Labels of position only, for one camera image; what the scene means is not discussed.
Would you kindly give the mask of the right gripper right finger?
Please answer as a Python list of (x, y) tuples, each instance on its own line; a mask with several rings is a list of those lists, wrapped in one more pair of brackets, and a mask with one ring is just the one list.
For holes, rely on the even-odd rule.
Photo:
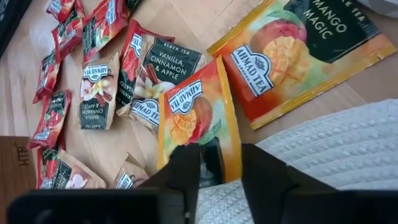
[(242, 145), (242, 184), (255, 224), (335, 224), (336, 189), (260, 147)]

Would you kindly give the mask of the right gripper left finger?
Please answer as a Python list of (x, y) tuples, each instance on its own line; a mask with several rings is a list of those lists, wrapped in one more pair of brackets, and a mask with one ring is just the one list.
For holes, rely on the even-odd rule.
[(200, 176), (200, 146), (177, 147), (169, 162), (139, 186), (151, 190), (140, 224), (195, 224)]

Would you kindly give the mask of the vanilla cinnamon apple tea bag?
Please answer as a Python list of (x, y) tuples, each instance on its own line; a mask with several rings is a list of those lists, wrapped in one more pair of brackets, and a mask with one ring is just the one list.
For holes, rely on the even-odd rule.
[(156, 136), (159, 132), (159, 96), (193, 75), (206, 64), (195, 50), (144, 34), (133, 88), (131, 118)]
[(83, 68), (78, 110), (81, 129), (110, 129), (116, 109), (119, 66), (116, 52)]
[(146, 170), (132, 157), (126, 153), (118, 174), (111, 186), (112, 189), (133, 189), (141, 185), (149, 178)]
[(64, 150), (59, 151), (58, 166), (51, 189), (105, 189), (106, 182), (84, 163)]

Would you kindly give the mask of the mango magic tea bag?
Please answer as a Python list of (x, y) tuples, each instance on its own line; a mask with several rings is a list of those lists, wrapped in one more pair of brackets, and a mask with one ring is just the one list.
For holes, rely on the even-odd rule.
[(159, 169), (178, 151), (198, 144), (202, 148), (200, 187), (241, 177), (241, 139), (222, 57), (160, 94), (159, 109)]
[(262, 0), (208, 48), (252, 129), (395, 52), (354, 0)]

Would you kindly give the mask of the strawberry sensation tea bag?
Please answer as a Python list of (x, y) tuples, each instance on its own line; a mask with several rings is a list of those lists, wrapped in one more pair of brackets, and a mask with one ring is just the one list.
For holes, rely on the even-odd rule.
[(175, 41), (175, 37), (156, 34), (143, 28), (135, 19), (130, 21), (120, 56), (120, 73), (118, 78), (118, 92), (116, 94), (116, 101), (120, 106), (125, 106), (132, 100), (132, 92), (136, 79), (135, 72), (139, 65), (143, 34), (160, 37), (169, 42)]
[(53, 148), (38, 147), (36, 151), (36, 189), (51, 189), (58, 166), (59, 151), (65, 150), (65, 140), (61, 138)]
[(141, 4), (143, 0), (125, 0), (126, 7), (130, 14), (132, 14)]
[(28, 149), (36, 147), (52, 148), (63, 128), (72, 93), (63, 90), (44, 98), (44, 107), (37, 129), (27, 144)]
[(53, 15), (59, 23), (68, 17), (76, 0), (51, 0), (46, 8), (46, 13)]
[(81, 1), (75, 0), (66, 20), (52, 30), (56, 63), (60, 63), (81, 42), (85, 17)]
[(83, 22), (83, 65), (128, 25), (125, 0), (102, 0)]
[(43, 98), (49, 97), (53, 94), (59, 69), (60, 62), (57, 62), (57, 53), (55, 49), (53, 49), (41, 61), (37, 88), (32, 100), (33, 104), (36, 104)]

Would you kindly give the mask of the wooden three-compartment tray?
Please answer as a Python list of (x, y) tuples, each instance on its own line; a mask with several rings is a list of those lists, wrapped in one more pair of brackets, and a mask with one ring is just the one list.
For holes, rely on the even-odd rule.
[(0, 224), (6, 224), (6, 208), (18, 196), (35, 189), (32, 154), (28, 137), (0, 136)]

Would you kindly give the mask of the white round woven placemat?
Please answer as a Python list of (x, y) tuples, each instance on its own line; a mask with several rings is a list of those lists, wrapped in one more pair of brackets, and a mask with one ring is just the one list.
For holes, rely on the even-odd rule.
[[(338, 190), (398, 190), (398, 99), (321, 116), (256, 145)], [(201, 189), (195, 224), (254, 224), (242, 182)]]

